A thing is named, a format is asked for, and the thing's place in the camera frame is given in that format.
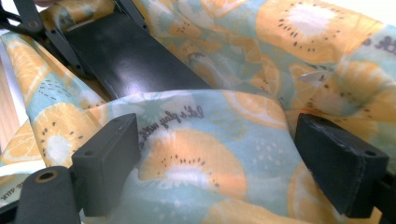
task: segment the citrus print fabric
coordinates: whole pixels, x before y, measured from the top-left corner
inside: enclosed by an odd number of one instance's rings
[[[114,211],[84,222],[378,223],[377,210],[339,215],[292,137],[300,113],[318,115],[387,152],[396,171],[396,28],[316,0],[133,2],[150,33],[214,90],[106,103],[34,40],[3,35],[29,121],[0,156],[1,204],[18,198],[39,162],[70,166],[101,127],[136,113],[142,159]],[[65,0],[42,18],[67,31],[113,7]]]

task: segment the black plastic panel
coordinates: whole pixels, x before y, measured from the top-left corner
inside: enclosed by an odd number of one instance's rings
[[[210,89],[125,14],[113,13],[64,35],[113,99],[133,92]]]
[[[371,201],[382,212],[380,224],[396,223],[396,179],[387,173],[374,185]]]

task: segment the screw hole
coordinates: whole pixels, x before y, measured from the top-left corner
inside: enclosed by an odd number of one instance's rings
[[[38,23],[36,21],[29,21],[29,27],[35,29],[38,27]]]
[[[364,151],[367,156],[376,156],[376,154],[372,151]]]
[[[37,183],[46,183],[51,181],[52,179],[56,178],[58,176],[58,172],[56,171],[46,171],[44,173],[41,173],[35,178],[35,182]]]
[[[86,152],[84,153],[84,155],[85,155],[85,156],[91,156],[91,155],[93,155],[93,151],[88,150],[88,151],[86,151]]]

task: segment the black plastic block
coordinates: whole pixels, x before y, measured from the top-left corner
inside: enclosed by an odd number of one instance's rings
[[[295,144],[307,168],[337,211],[369,217],[370,194],[386,171],[387,154],[334,123],[301,114]]]
[[[67,168],[53,166],[26,178],[15,223],[80,223]]]
[[[113,13],[64,35],[112,99],[135,92],[211,89],[128,15]]]
[[[111,120],[72,156],[75,176],[84,181],[82,207],[87,217],[111,211],[139,159],[135,114]]]

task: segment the orange slice print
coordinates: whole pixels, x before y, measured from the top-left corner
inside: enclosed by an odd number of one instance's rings
[[[240,35],[231,36],[231,44],[241,47],[244,50],[245,58],[248,62],[259,63],[262,58],[260,46],[256,39]]]
[[[11,182],[12,180],[15,179],[15,175],[3,175],[0,176],[0,188],[4,188],[6,184]]]
[[[218,81],[217,71],[219,70],[214,62],[201,53],[192,53],[188,56],[189,65],[201,79],[212,88],[221,88]]]
[[[286,117],[286,120],[288,121],[289,132],[293,139],[296,134],[297,121],[298,121],[298,117],[300,116],[300,114],[314,114],[315,115],[315,113],[312,113],[308,110],[303,110],[303,109],[285,110],[285,117]]]
[[[38,84],[51,69],[40,55],[23,40],[11,40],[7,42],[6,48],[25,104],[29,105]]]
[[[377,121],[396,121],[396,83],[389,83],[359,111],[358,117]]]
[[[55,24],[54,21],[67,21],[67,25],[79,24],[88,20],[97,20],[106,15],[113,13],[113,1],[107,0],[88,0],[88,1],[59,1],[55,5],[48,7],[41,14],[45,18],[43,20],[46,27],[52,29]]]
[[[46,49],[36,42],[32,42],[32,47],[37,51],[40,57],[48,64],[48,66],[56,73],[56,75],[64,82],[65,86],[69,86],[75,76],[62,63],[53,57]]]
[[[260,40],[309,63],[339,62],[382,27],[379,21],[320,1],[266,1],[256,19]]]
[[[223,44],[218,41],[210,41],[203,39],[193,39],[192,41],[195,42],[201,49],[209,53],[216,52],[220,50],[221,47],[223,46]]]
[[[100,125],[105,126],[107,124],[107,105],[99,105],[88,110]]]

